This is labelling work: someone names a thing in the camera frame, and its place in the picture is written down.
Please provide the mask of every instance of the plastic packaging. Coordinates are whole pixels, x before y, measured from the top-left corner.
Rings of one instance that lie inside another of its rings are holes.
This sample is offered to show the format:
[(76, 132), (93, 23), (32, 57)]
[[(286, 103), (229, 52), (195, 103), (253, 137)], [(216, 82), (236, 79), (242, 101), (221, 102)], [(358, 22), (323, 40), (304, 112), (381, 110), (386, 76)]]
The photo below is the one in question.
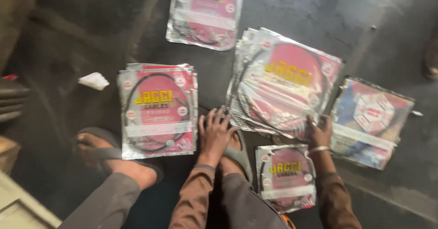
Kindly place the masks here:
[(414, 99), (348, 77), (331, 118), (331, 151), (337, 158), (383, 170), (399, 142)]
[(196, 72), (187, 64), (128, 64), (118, 76), (122, 158), (191, 154), (196, 150)]
[(303, 139), (306, 116), (319, 118), (323, 112), (342, 60), (265, 28), (246, 49), (229, 90), (233, 124)]
[(166, 39), (214, 50), (235, 44), (243, 0), (171, 0)]
[(255, 155), (258, 190), (278, 213), (315, 205), (316, 175), (307, 145), (262, 146)]

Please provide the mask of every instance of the stack of cable packages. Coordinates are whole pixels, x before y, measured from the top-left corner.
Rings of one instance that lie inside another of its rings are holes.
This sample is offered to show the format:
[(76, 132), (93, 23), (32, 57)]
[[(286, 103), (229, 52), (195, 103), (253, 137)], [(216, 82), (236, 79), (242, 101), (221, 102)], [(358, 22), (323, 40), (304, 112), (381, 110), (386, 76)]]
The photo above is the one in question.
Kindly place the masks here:
[(262, 146), (255, 155), (258, 190), (278, 213), (315, 205), (316, 175), (307, 145)]
[(117, 82), (124, 160), (193, 154), (198, 81), (192, 66), (128, 64)]
[(341, 59), (271, 30), (246, 30), (227, 93), (233, 125), (303, 139), (306, 116), (322, 114), (341, 68)]
[(331, 118), (335, 157), (383, 170), (400, 138), (414, 99), (347, 77)]
[(243, 0), (171, 0), (166, 39), (213, 50), (235, 43)]

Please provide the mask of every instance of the left hand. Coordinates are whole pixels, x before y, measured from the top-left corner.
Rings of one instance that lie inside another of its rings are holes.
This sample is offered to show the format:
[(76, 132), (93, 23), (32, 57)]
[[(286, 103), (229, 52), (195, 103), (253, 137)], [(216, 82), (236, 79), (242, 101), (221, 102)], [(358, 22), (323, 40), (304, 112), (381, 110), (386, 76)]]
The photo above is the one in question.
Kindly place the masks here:
[(196, 164), (204, 164), (216, 168), (225, 151), (233, 133), (237, 131), (236, 127), (228, 128), (231, 114), (220, 122), (222, 112), (225, 106), (221, 106), (219, 110), (212, 109), (207, 114), (207, 124), (204, 127), (204, 115), (199, 117), (199, 134), (201, 135), (201, 153)]

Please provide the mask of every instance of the foot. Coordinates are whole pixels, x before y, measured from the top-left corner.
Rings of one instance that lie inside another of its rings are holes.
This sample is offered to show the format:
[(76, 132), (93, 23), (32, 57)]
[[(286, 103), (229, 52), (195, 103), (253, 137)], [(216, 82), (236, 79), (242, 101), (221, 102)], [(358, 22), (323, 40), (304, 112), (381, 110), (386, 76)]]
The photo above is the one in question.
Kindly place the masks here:
[(424, 56), (424, 75), (438, 79), (438, 38), (430, 41)]
[[(242, 150), (242, 146), (240, 145), (239, 135), (237, 133), (233, 134), (233, 137), (229, 141), (228, 146), (238, 151)], [(235, 160), (227, 156), (222, 156), (219, 162), (219, 168), (221, 168), (222, 175), (224, 177), (230, 173), (238, 173), (242, 176), (245, 176), (245, 172), (242, 169), (242, 167)]]
[[(113, 148), (109, 142), (92, 134), (82, 133), (78, 135), (78, 147), (82, 158), (87, 166), (95, 166), (96, 162), (91, 158), (87, 151), (87, 146), (95, 148)], [(149, 167), (145, 167), (133, 161), (107, 160), (106, 163), (111, 168), (112, 173), (123, 173), (133, 178), (141, 190), (151, 187), (156, 179), (157, 173)]]

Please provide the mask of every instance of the silver bracelet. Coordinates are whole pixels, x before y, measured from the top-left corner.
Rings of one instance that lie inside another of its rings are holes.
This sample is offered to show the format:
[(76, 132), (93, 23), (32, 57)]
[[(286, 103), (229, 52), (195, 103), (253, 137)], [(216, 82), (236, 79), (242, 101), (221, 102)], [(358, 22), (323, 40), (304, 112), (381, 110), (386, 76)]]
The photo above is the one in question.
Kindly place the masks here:
[(330, 147), (327, 147), (327, 146), (316, 147), (316, 148), (309, 150), (309, 154), (314, 153), (314, 152), (318, 152), (318, 151), (329, 150), (329, 149), (330, 149)]

